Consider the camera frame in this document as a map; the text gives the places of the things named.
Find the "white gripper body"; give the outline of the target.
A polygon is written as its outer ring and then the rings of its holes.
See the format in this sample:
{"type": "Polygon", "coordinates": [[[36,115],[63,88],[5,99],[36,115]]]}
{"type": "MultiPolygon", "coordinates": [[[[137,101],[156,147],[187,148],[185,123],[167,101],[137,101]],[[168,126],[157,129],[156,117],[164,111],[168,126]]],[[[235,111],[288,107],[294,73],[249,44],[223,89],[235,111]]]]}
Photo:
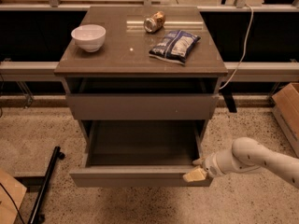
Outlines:
{"type": "Polygon", "coordinates": [[[215,178],[224,175],[224,172],[217,163],[217,156],[215,154],[211,154],[204,158],[203,168],[209,177],[215,178]]]}

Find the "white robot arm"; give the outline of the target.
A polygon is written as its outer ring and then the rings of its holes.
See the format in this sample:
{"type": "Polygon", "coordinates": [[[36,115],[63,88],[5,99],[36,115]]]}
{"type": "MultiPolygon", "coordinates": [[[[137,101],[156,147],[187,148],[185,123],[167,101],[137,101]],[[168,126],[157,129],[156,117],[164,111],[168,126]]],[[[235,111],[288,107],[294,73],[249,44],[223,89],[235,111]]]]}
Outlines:
{"type": "Polygon", "coordinates": [[[272,151],[248,137],[235,139],[230,148],[198,159],[193,165],[194,168],[183,176],[188,183],[230,173],[252,174],[265,169],[299,188],[299,160],[272,151]]]}

